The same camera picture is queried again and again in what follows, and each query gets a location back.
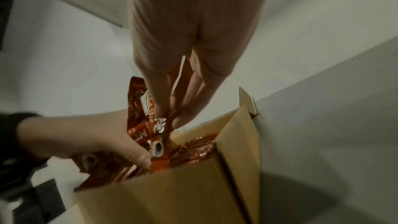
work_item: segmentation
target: cardboard box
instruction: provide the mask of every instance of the cardboard box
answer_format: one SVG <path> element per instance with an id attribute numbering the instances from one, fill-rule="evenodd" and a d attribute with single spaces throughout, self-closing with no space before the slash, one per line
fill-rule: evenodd
<path id="1" fill-rule="evenodd" d="M 239 89 L 240 107 L 172 135 L 177 144 L 219 132 L 217 154 L 189 166 L 76 194 L 86 224 L 258 224 L 259 135 L 256 109 Z"/>

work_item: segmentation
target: black sleeve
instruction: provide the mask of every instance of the black sleeve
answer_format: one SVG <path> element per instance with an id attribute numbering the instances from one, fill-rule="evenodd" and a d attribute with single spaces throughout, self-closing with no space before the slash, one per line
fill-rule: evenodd
<path id="1" fill-rule="evenodd" d="M 47 160 L 35 158 L 17 141 L 17 126 L 33 113 L 0 114 L 0 192 L 29 183 L 34 168 Z"/>

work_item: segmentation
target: gray wall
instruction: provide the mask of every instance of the gray wall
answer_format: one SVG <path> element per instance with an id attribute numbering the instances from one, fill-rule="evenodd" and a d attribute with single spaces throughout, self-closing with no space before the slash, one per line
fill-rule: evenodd
<path id="1" fill-rule="evenodd" d="M 264 223 L 398 222 L 398 37 L 257 107 Z"/>

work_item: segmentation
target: hand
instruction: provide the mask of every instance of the hand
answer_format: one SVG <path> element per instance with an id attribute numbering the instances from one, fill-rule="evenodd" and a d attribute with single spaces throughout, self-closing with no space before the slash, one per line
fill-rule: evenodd
<path id="1" fill-rule="evenodd" d="M 134 61 L 172 125 L 193 120 L 231 74 L 260 17 L 264 0 L 128 0 Z M 184 62 L 178 77 L 181 59 Z"/>
<path id="2" fill-rule="evenodd" d="M 17 128 L 20 145 L 39 158 L 114 151 L 145 169 L 150 154 L 127 134 L 127 110 L 77 117 L 30 117 Z"/>

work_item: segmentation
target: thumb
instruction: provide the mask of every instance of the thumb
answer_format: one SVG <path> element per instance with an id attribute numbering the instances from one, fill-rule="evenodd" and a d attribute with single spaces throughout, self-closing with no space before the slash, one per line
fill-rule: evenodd
<path id="1" fill-rule="evenodd" d="M 119 143 L 121 144 L 116 146 L 115 152 L 122 155 L 125 159 L 134 163 L 138 167 L 145 170 L 150 169 L 151 155 L 145 148 L 132 140 L 127 134 L 124 136 L 124 139 L 119 141 Z"/>

